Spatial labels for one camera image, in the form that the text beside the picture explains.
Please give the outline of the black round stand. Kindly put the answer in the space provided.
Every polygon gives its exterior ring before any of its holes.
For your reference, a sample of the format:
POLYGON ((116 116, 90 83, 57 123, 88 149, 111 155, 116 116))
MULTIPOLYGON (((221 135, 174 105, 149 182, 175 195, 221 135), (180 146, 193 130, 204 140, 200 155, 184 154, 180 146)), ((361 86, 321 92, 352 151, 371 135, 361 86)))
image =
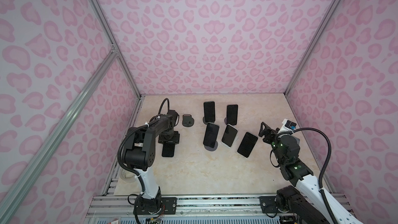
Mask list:
POLYGON ((187 128, 192 127, 194 125, 194 119, 192 115, 182 115, 182 125, 187 128))

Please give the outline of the purple-grey round stand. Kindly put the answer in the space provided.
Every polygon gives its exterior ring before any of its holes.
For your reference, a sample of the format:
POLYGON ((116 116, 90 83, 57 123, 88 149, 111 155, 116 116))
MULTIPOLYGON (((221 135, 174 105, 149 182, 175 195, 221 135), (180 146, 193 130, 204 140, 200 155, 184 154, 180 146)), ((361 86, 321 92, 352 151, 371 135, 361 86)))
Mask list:
POLYGON ((205 147, 205 149, 208 150, 208 151, 215 151, 215 150, 218 148, 218 142, 215 141, 215 144, 214 144, 213 147, 211 147, 211 146, 206 146, 206 145, 205 145, 204 147, 205 147))

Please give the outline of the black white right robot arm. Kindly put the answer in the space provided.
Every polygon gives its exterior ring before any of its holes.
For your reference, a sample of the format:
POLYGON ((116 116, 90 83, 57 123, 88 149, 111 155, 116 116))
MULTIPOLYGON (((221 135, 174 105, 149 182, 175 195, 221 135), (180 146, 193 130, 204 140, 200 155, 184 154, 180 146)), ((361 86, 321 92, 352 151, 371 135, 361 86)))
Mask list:
POLYGON ((261 197, 262 211, 270 218, 278 213, 292 213, 299 222, 307 224, 358 224, 360 221, 343 207, 324 187, 323 177, 331 157, 331 142, 320 130, 310 128, 326 140, 328 152, 319 176, 299 158, 300 145, 295 133, 304 131, 296 123, 285 119, 276 130, 261 123, 259 137, 270 144, 271 156, 276 158, 275 168, 280 169, 283 178, 290 186, 279 189, 274 201, 261 197))

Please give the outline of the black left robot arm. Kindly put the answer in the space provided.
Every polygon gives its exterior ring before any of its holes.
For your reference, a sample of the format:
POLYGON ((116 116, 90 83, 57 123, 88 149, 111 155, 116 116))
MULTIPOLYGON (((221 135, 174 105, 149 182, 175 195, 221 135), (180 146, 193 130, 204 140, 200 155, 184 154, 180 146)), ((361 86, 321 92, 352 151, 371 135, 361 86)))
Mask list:
POLYGON ((141 184, 140 199, 157 208, 161 204, 161 190, 154 179, 152 165, 156 154, 156 142, 163 145, 162 156, 173 157, 180 134, 174 130, 179 120, 175 110, 158 114, 140 127, 129 128, 117 152, 121 168, 135 174, 141 184))

